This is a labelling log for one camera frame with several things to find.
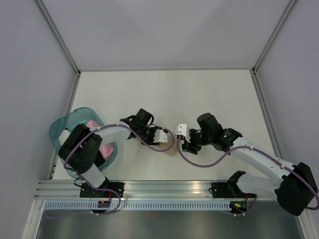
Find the beige t shirt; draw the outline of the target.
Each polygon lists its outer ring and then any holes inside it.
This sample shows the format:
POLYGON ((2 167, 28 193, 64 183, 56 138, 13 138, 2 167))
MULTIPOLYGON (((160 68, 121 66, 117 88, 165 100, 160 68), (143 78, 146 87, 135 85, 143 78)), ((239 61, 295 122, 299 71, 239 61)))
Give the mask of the beige t shirt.
POLYGON ((174 142, 170 141, 168 143, 160 143, 160 150, 164 150, 164 153, 169 156, 174 156, 177 152, 176 140, 174 142))

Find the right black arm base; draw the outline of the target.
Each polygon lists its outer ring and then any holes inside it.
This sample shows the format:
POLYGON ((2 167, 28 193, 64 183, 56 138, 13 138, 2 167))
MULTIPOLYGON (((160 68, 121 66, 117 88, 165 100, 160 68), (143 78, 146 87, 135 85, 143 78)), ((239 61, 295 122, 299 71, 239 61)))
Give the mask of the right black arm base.
POLYGON ((228 184, 227 182, 212 182, 208 192, 213 198, 225 199, 250 199, 255 198, 255 194, 243 193, 236 184, 228 184))

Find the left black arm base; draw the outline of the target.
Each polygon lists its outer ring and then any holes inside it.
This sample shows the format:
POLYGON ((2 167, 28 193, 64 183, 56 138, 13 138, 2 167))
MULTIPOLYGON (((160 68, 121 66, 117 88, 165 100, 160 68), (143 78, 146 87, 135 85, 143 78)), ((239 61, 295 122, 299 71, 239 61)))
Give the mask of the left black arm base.
POLYGON ((74 181, 74 185, 80 188, 80 198, 122 198, 125 191, 123 182, 106 181, 99 189, 91 188, 87 183, 82 182, 78 184, 77 178, 74 181))

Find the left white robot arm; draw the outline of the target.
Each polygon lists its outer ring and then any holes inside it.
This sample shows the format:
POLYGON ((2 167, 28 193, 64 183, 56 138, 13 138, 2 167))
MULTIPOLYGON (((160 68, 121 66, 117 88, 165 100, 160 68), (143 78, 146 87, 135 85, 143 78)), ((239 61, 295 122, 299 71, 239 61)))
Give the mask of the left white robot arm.
POLYGON ((108 179, 99 167, 105 163, 102 148, 120 140, 137 138, 147 146, 166 142, 167 131, 154 124, 154 116, 144 109, 135 115, 120 119, 109 125, 89 126, 80 123, 72 131, 64 129, 59 137, 58 156, 63 166, 91 186, 97 197, 108 194, 108 179))

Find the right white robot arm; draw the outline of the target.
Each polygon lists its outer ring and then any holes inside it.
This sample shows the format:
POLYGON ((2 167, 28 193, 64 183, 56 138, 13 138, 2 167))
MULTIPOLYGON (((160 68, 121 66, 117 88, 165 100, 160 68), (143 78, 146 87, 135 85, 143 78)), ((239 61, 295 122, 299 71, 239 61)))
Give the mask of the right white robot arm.
POLYGON ((308 165, 302 162, 293 164, 260 150, 240 132, 223 128, 211 113, 200 115, 197 123, 199 129, 189 128, 183 123, 175 127, 177 150, 187 163, 199 168, 209 168, 216 166, 226 156, 232 156, 265 175, 255 177, 238 170, 224 184, 222 192, 211 186, 213 197, 262 196, 277 201, 285 211, 294 216, 299 216, 304 210, 318 210, 318 206, 310 206, 312 200, 318 200, 319 190, 308 165), (202 147, 208 145, 224 153, 214 163, 201 165, 184 156, 184 152, 197 155, 202 147))

